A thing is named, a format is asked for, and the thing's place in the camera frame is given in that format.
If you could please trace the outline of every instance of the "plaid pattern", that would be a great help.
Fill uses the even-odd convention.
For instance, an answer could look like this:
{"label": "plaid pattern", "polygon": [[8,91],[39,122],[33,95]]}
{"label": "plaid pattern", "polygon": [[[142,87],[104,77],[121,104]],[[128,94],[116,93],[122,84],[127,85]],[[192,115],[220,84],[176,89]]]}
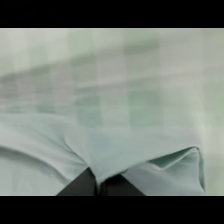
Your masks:
{"label": "plaid pattern", "polygon": [[223,40],[223,29],[0,29],[0,112],[60,114],[85,127],[194,126],[216,158]]}

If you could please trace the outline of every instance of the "fabric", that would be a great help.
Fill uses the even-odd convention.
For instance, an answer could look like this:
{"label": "fabric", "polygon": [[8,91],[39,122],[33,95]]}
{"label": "fabric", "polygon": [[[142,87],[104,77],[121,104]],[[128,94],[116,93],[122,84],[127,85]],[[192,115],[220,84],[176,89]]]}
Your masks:
{"label": "fabric", "polygon": [[[80,151],[76,130],[99,180],[146,152],[151,160],[199,148],[208,193],[223,195],[223,37],[223,29],[1,29],[0,112],[74,121],[69,148]],[[99,146],[139,158],[100,173]]]}

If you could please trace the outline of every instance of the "checkered background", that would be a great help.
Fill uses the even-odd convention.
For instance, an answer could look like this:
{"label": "checkered background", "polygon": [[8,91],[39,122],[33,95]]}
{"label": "checkered background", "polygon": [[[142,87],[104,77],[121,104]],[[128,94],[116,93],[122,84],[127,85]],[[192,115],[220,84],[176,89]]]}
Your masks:
{"label": "checkered background", "polygon": [[223,29],[0,29],[0,112],[193,126],[212,194],[224,194],[223,72]]}

